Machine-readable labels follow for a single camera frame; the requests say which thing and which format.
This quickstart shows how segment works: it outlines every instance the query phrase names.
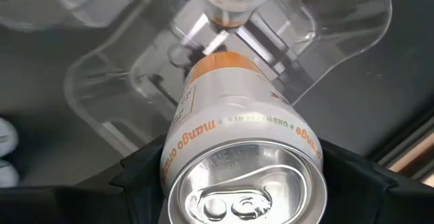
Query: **pull tab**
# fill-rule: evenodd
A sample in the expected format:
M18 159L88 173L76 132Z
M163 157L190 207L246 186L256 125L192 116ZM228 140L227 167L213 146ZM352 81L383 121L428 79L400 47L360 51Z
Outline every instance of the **pull tab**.
M232 213L240 219L252 220L267 213L270 208L271 203L260 195L239 199L232 205Z

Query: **gray floor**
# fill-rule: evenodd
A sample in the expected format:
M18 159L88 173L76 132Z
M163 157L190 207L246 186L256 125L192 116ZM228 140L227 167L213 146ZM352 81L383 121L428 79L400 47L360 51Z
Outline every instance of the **gray floor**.
M66 69L106 33L0 29L0 36L0 116L20 137L6 159L19 170L22 184L75 184L120 160L70 110L63 93Z

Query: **metal can end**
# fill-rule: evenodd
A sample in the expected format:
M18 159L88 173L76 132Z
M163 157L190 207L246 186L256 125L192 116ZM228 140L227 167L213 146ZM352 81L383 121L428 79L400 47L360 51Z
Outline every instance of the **metal can end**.
M326 207L323 175L303 152L277 141L220 144L193 159L168 198L173 224L318 223Z

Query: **white object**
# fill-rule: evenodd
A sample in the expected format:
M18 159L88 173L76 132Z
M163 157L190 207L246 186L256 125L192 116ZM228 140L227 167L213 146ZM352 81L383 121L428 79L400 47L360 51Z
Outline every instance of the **white object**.
M0 160L0 188L15 187L20 177L15 168L4 160Z
M12 152L18 145L18 134L15 128L0 118L0 157Z

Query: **can rim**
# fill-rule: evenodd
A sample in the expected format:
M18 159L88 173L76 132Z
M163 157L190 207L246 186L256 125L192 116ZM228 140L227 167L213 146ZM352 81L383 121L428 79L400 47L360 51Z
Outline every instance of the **can rim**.
M307 161L307 163L308 163L307 166L309 167L311 174L316 174L317 176L319 176L319 180L321 181L319 185L322 186L322 188L321 188L322 191L321 190L320 191L323 193L324 201L321 203L314 203L314 204L319 204L319 206L321 206L321 211L317 213L317 215L319 217L317 220L317 223L319 223L319 221L321 220L321 218L322 218L322 216L326 210L326 204L327 204L327 200L328 200L326 180L324 179L322 171L320 170L321 166L318 166L307 154L303 153L301 150L299 150L299 149L297 149L291 145L288 145L286 143L283 143L281 141L268 139L268 138L243 138L242 140L235 139L235 140L229 140L229 141L225 141L222 143L218 143L217 145L209 148L208 151L206 151L206 153L201 154L201 155L197 155L196 157L192 158L187 164L185 164L185 166L176 175L175 180L173 181L172 186L170 187L169 196L167 197L167 212L169 215L170 223L172 223L172 224L175 223L175 222L173 222L174 218L172 216L171 206L173 204L175 204L176 208L179 207L178 202L173 203L174 201L176 201L174 194L176 193L176 190L180 187L180 180L183 179L185 174L191 168L196 166L199 162L204 160L207 156L209 156L209 155L211 155L217 151L227 149L230 147L235 147L235 146L240 146L240 145L249 145L249 144L263 144L263 145L268 144L268 145L277 146L277 147L280 147L282 149L286 149L291 153L295 153L296 156L300 156L304 160ZM312 201L309 200L306 203L306 206L304 207L304 210L301 212L299 217L303 217L306 215L306 213L307 213L306 210L308 209L308 207L311 204L312 204Z

